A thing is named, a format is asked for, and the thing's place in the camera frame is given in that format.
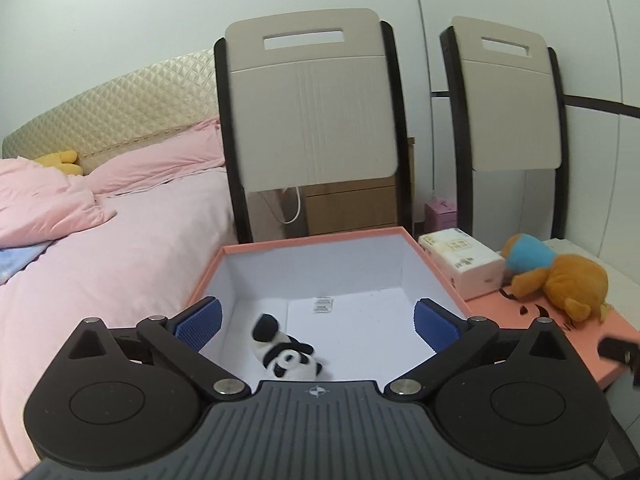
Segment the pink small gift box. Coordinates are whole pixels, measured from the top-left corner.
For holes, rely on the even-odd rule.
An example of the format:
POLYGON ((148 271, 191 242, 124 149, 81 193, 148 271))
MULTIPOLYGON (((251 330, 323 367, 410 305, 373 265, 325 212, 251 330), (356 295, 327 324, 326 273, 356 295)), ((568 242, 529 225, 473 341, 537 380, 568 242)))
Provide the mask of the pink small gift box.
POLYGON ((451 200, 434 198, 424 206, 424 232, 455 228, 458 224, 457 205, 451 200))

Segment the yellow plush toy on bed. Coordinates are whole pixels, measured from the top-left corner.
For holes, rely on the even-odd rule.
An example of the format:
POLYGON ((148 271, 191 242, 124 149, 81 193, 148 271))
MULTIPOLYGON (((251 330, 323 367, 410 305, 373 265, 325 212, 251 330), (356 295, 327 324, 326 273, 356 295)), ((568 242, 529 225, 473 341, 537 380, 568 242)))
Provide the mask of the yellow plush toy on bed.
POLYGON ((43 167, 53 167, 63 174, 82 176, 84 170, 78 165, 78 154, 73 150, 51 153, 35 159, 43 167))

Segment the white tissue pack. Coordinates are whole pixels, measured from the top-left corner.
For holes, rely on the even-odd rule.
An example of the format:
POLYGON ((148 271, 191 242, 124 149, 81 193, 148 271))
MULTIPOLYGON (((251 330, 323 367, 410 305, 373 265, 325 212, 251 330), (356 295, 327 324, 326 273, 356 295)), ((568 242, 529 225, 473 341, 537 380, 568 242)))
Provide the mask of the white tissue pack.
POLYGON ((451 228, 423 234, 418 243, 463 300, 501 287, 506 260, 471 235, 451 228))

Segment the beige chair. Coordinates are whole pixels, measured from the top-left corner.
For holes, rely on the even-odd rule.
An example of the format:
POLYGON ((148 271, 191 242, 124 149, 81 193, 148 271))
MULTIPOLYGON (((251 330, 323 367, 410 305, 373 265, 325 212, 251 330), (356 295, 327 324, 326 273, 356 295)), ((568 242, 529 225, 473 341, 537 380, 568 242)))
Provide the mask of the beige chair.
POLYGON ((565 233, 568 135, 558 58, 536 32, 456 16, 440 34, 458 226, 492 249, 565 233))
POLYGON ((251 18, 214 47, 236 237, 250 193, 394 178, 413 228, 409 143, 393 27, 370 9, 251 18))

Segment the beige chair left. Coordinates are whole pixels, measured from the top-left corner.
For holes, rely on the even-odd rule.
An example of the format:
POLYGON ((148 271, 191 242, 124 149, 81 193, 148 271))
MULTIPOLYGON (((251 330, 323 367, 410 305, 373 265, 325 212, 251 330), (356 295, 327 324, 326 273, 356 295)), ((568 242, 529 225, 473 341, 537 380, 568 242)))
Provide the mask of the beige chair left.
POLYGON ((393 27, 370 9, 251 18, 214 47, 236 237, 250 193, 394 178, 413 228, 409 143, 393 27))

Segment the orange cardboard box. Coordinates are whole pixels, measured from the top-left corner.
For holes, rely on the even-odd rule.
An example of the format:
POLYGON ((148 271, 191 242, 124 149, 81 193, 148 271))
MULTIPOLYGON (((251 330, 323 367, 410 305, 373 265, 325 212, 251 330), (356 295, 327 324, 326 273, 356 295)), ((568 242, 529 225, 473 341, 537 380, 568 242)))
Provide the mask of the orange cardboard box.
POLYGON ((252 388, 266 377, 250 331, 269 313, 311 344, 321 380, 373 380, 385 387, 433 355, 413 310, 430 298, 466 318, 457 291, 401 228, 226 246, 200 292, 221 303, 221 328, 202 355, 252 388))

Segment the pink crumpled blanket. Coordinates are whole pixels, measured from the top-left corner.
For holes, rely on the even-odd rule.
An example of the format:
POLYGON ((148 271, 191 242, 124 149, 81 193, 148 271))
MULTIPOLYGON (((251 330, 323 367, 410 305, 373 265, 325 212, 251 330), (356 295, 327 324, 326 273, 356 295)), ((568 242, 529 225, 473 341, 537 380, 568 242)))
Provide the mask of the pink crumpled blanket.
POLYGON ((50 242, 114 218, 84 178, 24 158, 1 162, 1 247, 50 242))

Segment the pink bed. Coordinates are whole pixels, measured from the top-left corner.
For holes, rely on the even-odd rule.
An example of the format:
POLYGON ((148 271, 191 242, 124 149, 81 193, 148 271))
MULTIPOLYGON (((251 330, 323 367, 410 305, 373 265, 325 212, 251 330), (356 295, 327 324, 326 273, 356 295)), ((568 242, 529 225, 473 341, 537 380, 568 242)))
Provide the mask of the pink bed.
POLYGON ((25 403, 77 324, 170 318, 188 305, 218 249, 235 241, 222 168, 104 204, 113 219, 52 244, 1 287, 2 478, 20 478, 38 462, 25 403))

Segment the pink pillow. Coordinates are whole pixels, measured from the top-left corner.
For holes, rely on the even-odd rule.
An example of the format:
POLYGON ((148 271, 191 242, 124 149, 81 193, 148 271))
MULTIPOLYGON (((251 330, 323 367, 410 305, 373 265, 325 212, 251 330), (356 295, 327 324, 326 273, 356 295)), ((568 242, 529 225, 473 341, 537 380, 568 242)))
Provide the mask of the pink pillow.
POLYGON ((104 162, 85 181, 96 195, 117 195, 146 190, 221 166, 224 166, 224 144, 220 121, 210 118, 165 141, 104 162))

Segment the orange bear plush blue shirt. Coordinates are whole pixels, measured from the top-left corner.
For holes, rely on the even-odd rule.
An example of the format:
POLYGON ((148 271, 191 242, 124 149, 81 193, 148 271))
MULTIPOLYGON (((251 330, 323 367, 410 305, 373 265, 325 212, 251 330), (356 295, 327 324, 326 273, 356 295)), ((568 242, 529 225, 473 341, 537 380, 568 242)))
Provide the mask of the orange bear plush blue shirt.
POLYGON ((558 254, 529 234, 511 236, 500 256, 506 260, 511 294, 518 300, 544 294, 549 304, 574 323, 590 318, 603 323, 610 313, 608 274, 599 263, 580 255, 558 254))

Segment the beige chair right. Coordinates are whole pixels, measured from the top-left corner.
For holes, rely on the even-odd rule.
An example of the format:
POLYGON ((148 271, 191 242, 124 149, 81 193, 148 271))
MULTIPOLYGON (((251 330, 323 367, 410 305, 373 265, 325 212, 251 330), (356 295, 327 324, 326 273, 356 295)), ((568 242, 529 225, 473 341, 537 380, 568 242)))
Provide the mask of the beige chair right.
POLYGON ((456 16, 440 34, 458 226, 492 249, 565 233, 568 135, 558 58, 536 32, 456 16))

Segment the panda plush toy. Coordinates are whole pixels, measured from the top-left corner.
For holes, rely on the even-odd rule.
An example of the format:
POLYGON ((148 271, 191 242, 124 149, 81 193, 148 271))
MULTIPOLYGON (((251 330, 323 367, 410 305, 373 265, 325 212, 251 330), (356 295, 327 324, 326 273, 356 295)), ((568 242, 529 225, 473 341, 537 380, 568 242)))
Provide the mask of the panda plush toy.
POLYGON ((314 347, 283 333, 271 314, 263 314, 254 324, 250 348, 271 378, 313 382, 322 372, 322 364, 314 357, 314 347))

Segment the light blue cloth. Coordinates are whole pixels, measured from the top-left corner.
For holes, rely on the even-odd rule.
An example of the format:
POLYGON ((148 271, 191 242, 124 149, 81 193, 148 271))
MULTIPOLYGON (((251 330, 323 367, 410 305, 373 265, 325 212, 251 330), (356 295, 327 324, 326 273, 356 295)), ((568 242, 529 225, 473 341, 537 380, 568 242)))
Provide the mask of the light blue cloth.
POLYGON ((50 242, 40 244, 3 248, 0 250, 0 284, 6 284, 17 272, 24 270, 29 263, 35 261, 51 245, 50 242))

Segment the beige quilted headboard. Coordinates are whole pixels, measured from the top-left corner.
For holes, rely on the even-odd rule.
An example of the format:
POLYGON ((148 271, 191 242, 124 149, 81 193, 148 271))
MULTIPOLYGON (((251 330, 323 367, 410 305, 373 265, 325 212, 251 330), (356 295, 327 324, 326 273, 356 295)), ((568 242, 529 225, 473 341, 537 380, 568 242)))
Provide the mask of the beige quilted headboard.
POLYGON ((2 140, 4 158, 73 150, 88 174, 218 115, 214 50, 158 62, 47 110, 2 140))

